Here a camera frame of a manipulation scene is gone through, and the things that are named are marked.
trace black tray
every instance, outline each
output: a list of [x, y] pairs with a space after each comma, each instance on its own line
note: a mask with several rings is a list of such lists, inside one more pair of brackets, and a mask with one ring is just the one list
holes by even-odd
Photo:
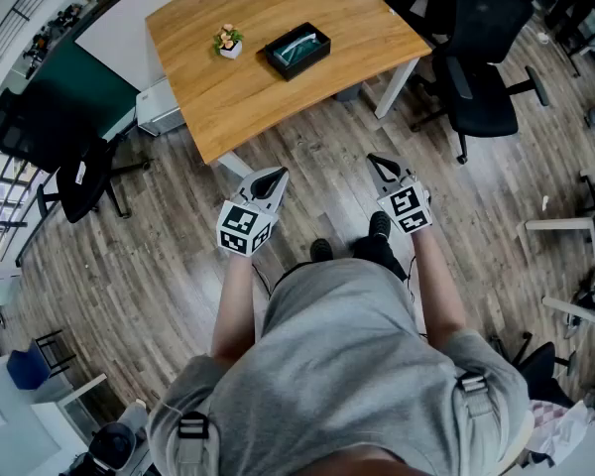
[[[297, 61], [292, 65], [284, 65], [274, 56], [274, 51], [282, 46], [288, 46], [295, 39], [299, 38], [304, 34], [312, 34], [315, 32], [315, 36], [321, 42], [321, 45], [316, 50], [313, 50], [308, 56]], [[277, 70], [284, 79], [289, 81], [296, 77], [299, 73], [308, 69], [311, 65], [320, 61], [324, 57], [330, 54], [330, 39], [322, 34], [316, 27], [311, 23], [304, 23], [298, 27], [292, 29], [290, 32], [286, 32], [283, 36], [278, 37], [272, 43], [265, 46], [265, 57], [267, 61]]]

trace floor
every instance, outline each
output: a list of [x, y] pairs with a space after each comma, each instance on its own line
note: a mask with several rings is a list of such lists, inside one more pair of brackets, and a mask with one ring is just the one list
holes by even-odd
[[[466, 166], [455, 160], [458, 139], [446, 118], [410, 131], [437, 103], [407, 89], [382, 120], [365, 97], [328, 99], [239, 148], [254, 170], [282, 165], [291, 174], [280, 222], [254, 260], [266, 281], [274, 284], [306, 260], [317, 237], [328, 238], [336, 255], [347, 254], [378, 209], [365, 156], [400, 154], [431, 191], [434, 231], [471, 325], [501, 335], [511, 353], [524, 330], [535, 334], [532, 349], [552, 340], [563, 357], [576, 348], [577, 374], [566, 378], [558, 369], [562, 387], [581, 398], [595, 378], [595, 327], [563, 340], [563, 316], [539, 301], [572, 296], [591, 266], [591, 247], [577, 232], [527, 234], [524, 222], [573, 216], [586, 194], [577, 173], [595, 165], [595, 129], [582, 119], [595, 104], [595, 64], [579, 59], [582, 76], [571, 77], [558, 46], [536, 40], [540, 30], [534, 18], [500, 70], [509, 84], [526, 79], [525, 65], [533, 66], [550, 107], [540, 107], [533, 92], [515, 96], [519, 135], [470, 138]], [[427, 61], [418, 69], [429, 72]], [[370, 79], [369, 89], [380, 94], [389, 77]], [[186, 360], [209, 347], [226, 260], [215, 248], [214, 226], [238, 178], [204, 165], [185, 128], [158, 139], [135, 135], [122, 152], [119, 164], [153, 159], [148, 172], [115, 185], [133, 216], [117, 218], [107, 199], [99, 213], [74, 225], [56, 210], [30, 246], [18, 290], [3, 309], [0, 347], [24, 348], [32, 336], [63, 328], [66, 346], [77, 354], [69, 371], [76, 385], [105, 372], [111, 388], [100, 394], [117, 397], [118, 405], [136, 398], [153, 405]], [[411, 241], [395, 233], [392, 243], [407, 269]], [[414, 268], [412, 291], [418, 304]], [[260, 317], [266, 304], [260, 281], [255, 303]], [[112, 404], [101, 397], [99, 405]]]

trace foot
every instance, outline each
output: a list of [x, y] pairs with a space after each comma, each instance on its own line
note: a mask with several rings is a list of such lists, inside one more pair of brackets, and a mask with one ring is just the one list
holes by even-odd
[[323, 238], [317, 238], [310, 244], [310, 259], [313, 263], [322, 263], [323, 261], [332, 261], [333, 249]]
[[390, 238], [390, 217], [383, 211], [376, 211], [370, 217], [368, 236], [380, 236], [388, 240]]

